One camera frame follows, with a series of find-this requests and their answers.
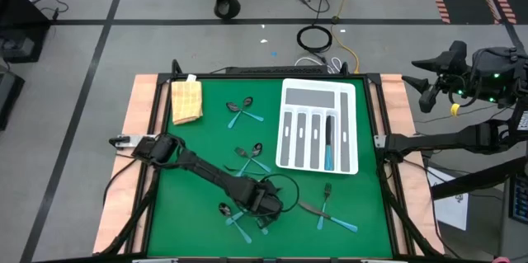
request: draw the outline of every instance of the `concrete floor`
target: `concrete floor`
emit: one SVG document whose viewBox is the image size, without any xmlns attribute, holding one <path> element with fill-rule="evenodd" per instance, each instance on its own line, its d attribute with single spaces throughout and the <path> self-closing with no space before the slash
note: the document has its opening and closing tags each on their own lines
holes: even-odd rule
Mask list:
<svg viewBox="0 0 528 263">
<path fill-rule="evenodd" d="M 70 10 L 59 19 L 106 19 L 112 0 L 62 0 Z M 238 18 L 313 18 L 315 13 L 296 0 L 239 0 Z M 331 2 L 330 18 L 341 0 Z M 39 7 L 53 6 L 52 1 Z M 214 19 L 214 0 L 120 0 L 116 19 Z M 347 0 L 342 18 L 440 19 L 434 0 Z M 121 131 L 135 74 L 170 71 L 178 59 L 186 73 L 207 73 L 226 66 L 291 65 L 306 53 L 295 38 L 302 25 L 233 26 L 112 26 L 104 43 L 86 105 L 82 109 L 59 186 L 38 240 L 34 261 L 90 256 L 101 215 L 101 197 L 109 180 L 115 150 L 107 139 Z M 434 77 L 410 62 L 437 56 L 453 40 L 478 48 L 512 45 L 503 26 L 341 25 L 342 41 L 361 59 L 362 73 L 403 73 Z M 528 28 L 516 27 L 528 41 Z M 13 64 L 26 80 L 7 130 L 0 133 L 0 251 L 2 261 L 20 261 L 63 145 L 73 110 L 102 26 L 54 26 L 38 63 Z M 320 34 L 306 42 L 323 44 Z M 350 55 L 332 47 L 326 55 L 353 63 Z M 431 114 L 419 111 L 418 94 L 408 87 L 415 120 L 449 114 L 449 102 L 440 98 Z M 487 105 L 475 103 L 471 109 Z M 496 110 L 483 110 L 458 119 L 417 124 L 424 134 L 456 131 L 488 119 Z M 478 171 L 524 152 L 515 147 L 492 157 L 463 151 L 435 155 L 444 167 Z M 490 255 L 452 240 L 465 257 Z"/>
</svg>

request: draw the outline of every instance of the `white sticker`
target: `white sticker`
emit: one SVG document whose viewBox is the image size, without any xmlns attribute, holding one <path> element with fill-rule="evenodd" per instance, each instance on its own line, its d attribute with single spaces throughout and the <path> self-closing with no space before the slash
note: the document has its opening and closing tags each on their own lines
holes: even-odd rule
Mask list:
<svg viewBox="0 0 528 263">
<path fill-rule="evenodd" d="M 453 176 L 431 167 L 429 167 L 427 170 L 441 177 L 444 181 L 451 181 L 455 179 Z M 444 182 L 438 177 L 433 176 L 431 173 L 427 173 L 427 178 L 429 178 L 431 186 Z M 464 193 L 441 200 L 435 200 L 436 219 L 465 231 L 468 218 L 468 198 L 469 195 Z"/>
</svg>

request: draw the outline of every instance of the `yellow tag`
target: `yellow tag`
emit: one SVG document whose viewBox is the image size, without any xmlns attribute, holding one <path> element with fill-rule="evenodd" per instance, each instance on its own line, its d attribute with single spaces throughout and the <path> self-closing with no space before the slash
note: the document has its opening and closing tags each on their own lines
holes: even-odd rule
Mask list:
<svg viewBox="0 0 528 263">
<path fill-rule="evenodd" d="M 459 108 L 460 108 L 460 104 L 454 103 L 451 106 L 451 115 L 452 116 L 457 116 L 459 114 Z"/>
</svg>

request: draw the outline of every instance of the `green mat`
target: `green mat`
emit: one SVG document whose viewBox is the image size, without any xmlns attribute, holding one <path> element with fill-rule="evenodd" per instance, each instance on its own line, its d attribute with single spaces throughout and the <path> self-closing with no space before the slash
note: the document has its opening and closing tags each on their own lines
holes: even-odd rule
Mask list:
<svg viewBox="0 0 528 263">
<path fill-rule="evenodd" d="M 240 168 L 245 159 L 235 154 L 239 146 L 251 151 L 262 143 L 257 160 L 267 164 L 273 173 L 293 177 L 300 187 L 301 200 L 320 208 L 323 189 L 332 184 L 327 213 L 355 224 L 358 233 L 350 232 L 325 220 L 322 230 L 316 228 L 318 216 L 299 206 L 283 213 L 263 235 L 255 219 L 243 216 L 238 224 L 252 238 L 247 244 L 234 225 L 226 226 L 218 211 L 220 202 L 238 210 L 220 189 L 183 170 L 162 171 L 153 225 L 148 244 L 149 256 L 220 256 L 220 257 L 391 257 L 389 231 L 384 213 L 380 182 L 375 174 L 375 154 L 370 132 L 363 81 L 342 80 L 356 86 L 357 137 L 359 172 L 354 176 L 334 175 L 280 169 L 275 164 L 282 80 L 202 80 L 204 116 L 195 122 L 175 126 L 169 120 L 167 131 L 182 137 L 186 146 L 206 161 L 222 167 Z M 259 122 L 241 114 L 232 129 L 227 125 L 234 113 L 227 101 L 242 105 L 252 96 L 247 110 L 265 120 Z M 248 171 L 263 170 L 255 163 Z M 289 207 L 295 199 L 295 188 L 280 177 L 273 179 L 284 189 L 280 198 Z"/>
</svg>

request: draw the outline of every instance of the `spoon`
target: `spoon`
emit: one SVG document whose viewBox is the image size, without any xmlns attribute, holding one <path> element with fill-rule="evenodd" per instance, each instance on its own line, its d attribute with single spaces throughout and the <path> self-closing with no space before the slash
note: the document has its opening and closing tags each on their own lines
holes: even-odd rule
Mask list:
<svg viewBox="0 0 528 263">
<path fill-rule="evenodd" d="M 244 157 L 247 157 L 248 153 L 246 153 L 246 151 L 244 151 L 243 149 L 242 150 L 242 153 L 245 155 Z M 253 146 L 253 150 L 252 150 L 252 155 L 251 157 L 249 157 L 249 159 L 247 160 L 246 164 L 244 164 L 244 166 L 242 167 L 242 169 L 235 175 L 235 176 L 241 176 L 244 171 L 246 170 L 246 167 L 248 167 L 248 164 L 249 162 L 251 161 L 251 159 L 255 156 L 258 156 L 260 153 L 262 152 L 262 143 L 256 143 L 254 146 Z"/>
<path fill-rule="evenodd" d="M 233 128 L 234 122 L 236 122 L 238 117 L 240 116 L 240 113 L 242 112 L 242 110 L 236 104 L 234 104 L 232 102 L 228 102 L 225 105 L 229 108 L 229 110 L 237 112 L 237 114 L 234 116 L 234 118 L 228 124 L 228 128 L 231 129 L 231 128 Z"/>
<path fill-rule="evenodd" d="M 244 110 L 246 107 L 249 107 L 252 103 L 253 103 L 253 97 L 246 97 L 246 99 L 244 99 L 243 108 L 240 111 L 242 111 L 246 115 L 249 115 L 255 120 L 259 120 L 261 122 L 264 121 L 264 118 L 262 118 L 261 116 L 250 114 Z"/>
<path fill-rule="evenodd" d="M 246 151 L 244 151 L 243 148 L 235 148 L 234 151 L 240 156 L 240 157 L 248 157 L 248 153 L 246 153 Z M 265 164 L 262 164 L 260 163 L 259 161 L 255 160 L 254 157 L 250 157 L 249 158 L 249 161 L 253 161 L 255 162 L 256 164 L 258 164 L 258 166 L 260 166 L 262 169 L 264 169 L 267 173 L 270 173 L 271 172 L 271 169 L 265 165 Z"/>
<path fill-rule="evenodd" d="M 229 205 L 225 204 L 224 202 L 220 203 L 218 205 L 218 210 L 220 211 L 220 213 L 224 216 L 224 217 L 228 217 L 228 218 L 231 218 L 231 208 L 229 207 Z M 249 237 L 249 235 L 243 231 L 240 226 L 238 226 L 238 223 L 237 221 L 235 221 L 233 218 L 231 218 L 231 220 L 233 220 L 233 224 L 237 227 L 237 229 L 239 230 L 240 234 L 242 234 L 242 236 L 244 237 L 244 240 L 247 242 L 247 243 L 251 243 L 251 238 Z"/>
<path fill-rule="evenodd" d="M 252 103 L 253 103 L 253 97 L 246 97 L 244 99 L 244 101 L 243 101 L 242 109 L 240 107 L 238 107 L 236 104 L 234 104 L 233 102 L 228 102 L 228 103 L 225 104 L 228 107 L 229 110 L 231 110 L 232 112 L 236 112 L 237 113 L 234 116 L 234 118 L 229 122 L 229 124 L 228 124 L 228 128 L 229 129 L 233 128 L 234 123 L 237 121 L 238 117 L 240 116 L 240 113 L 244 113 L 246 115 L 249 115 L 253 119 L 259 120 L 261 122 L 264 121 L 264 118 L 262 118 L 261 116 L 248 113 L 248 112 L 246 112 L 244 110 L 245 108 L 249 107 Z"/>
<path fill-rule="evenodd" d="M 241 212 L 238 212 L 236 213 L 233 217 L 231 218 L 228 218 L 225 220 L 225 224 L 226 225 L 231 225 L 232 223 L 234 223 L 236 220 L 238 220 L 239 218 L 241 218 L 247 211 L 241 211 Z M 258 218 L 255 218 L 255 220 L 257 221 L 257 224 L 258 226 L 260 227 L 261 226 L 261 221 L 258 219 Z M 261 228 L 261 232 L 262 234 L 264 235 L 267 235 L 268 234 L 268 231 L 267 231 L 267 228 L 264 227 L 264 228 Z"/>
</svg>

